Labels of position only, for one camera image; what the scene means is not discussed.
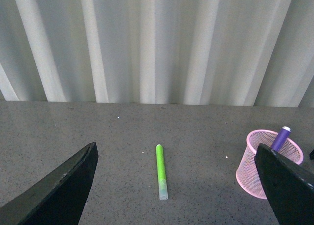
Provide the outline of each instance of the speckled countertop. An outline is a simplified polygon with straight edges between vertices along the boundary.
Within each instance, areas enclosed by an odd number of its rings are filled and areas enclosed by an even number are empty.
[[[277,225],[236,169],[255,129],[292,129],[314,172],[314,109],[0,101],[0,206],[90,142],[94,183],[80,225]],[[158,198],[155,146],[164,146],[169,199]]]

